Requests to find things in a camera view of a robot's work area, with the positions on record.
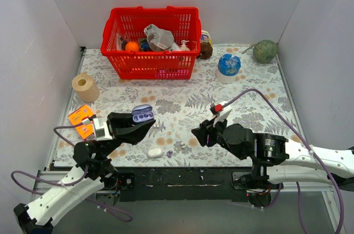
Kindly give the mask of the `purple earbud charging case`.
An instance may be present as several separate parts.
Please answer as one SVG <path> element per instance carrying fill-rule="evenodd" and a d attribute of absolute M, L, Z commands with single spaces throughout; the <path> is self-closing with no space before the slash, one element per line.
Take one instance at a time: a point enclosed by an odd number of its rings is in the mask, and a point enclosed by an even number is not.
<path fill-rule="evenodd" d="M 153 118 L 145 118 L 144 114 L 152 112 L 153 113 L 153 108 L 151 105 L 145 104 L 145 105 L 139 105 L 132 109 L 132 119 L 133 122 L 135 123 L 140 123 L 140 122 L 145 122 Z"/>

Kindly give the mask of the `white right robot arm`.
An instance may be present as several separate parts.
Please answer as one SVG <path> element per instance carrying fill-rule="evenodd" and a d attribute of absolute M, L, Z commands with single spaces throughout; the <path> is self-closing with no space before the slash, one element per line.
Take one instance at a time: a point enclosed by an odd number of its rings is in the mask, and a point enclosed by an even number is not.
<path fill-rule="evenodd" d="M 353 191 L 353 148 L 332 150 L 312 147 L 269 133 L 253 133 L 240 124 L 227 125 L 205 120 L 192 134 L 201 146 L 215 144 L 236 158 L 251 158 L 251 172 L 238 177 L 235 184 L 245 189 L 268 188 L 285 182 L 310 182 Z"/>

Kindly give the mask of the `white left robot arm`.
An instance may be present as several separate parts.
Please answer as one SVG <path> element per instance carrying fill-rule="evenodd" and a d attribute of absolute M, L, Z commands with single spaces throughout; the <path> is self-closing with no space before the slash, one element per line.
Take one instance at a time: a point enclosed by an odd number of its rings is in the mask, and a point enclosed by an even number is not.
<path fill-rule="evenodd" d="M 91 124 L 93 140 L 74 145 L 75 165 L 51 189 L 28 204 L 18 204 L 13 212 L 23 233 L 52 233 L 54 226 L 70 210 L 101 189 L 119 189 L 122 176 L 108 157 L 121 144 L 136 145 L 155 124 L 150 107 L 131 113 L 111 112 L 106 120 L 91 116 L 81 125 Z"/>

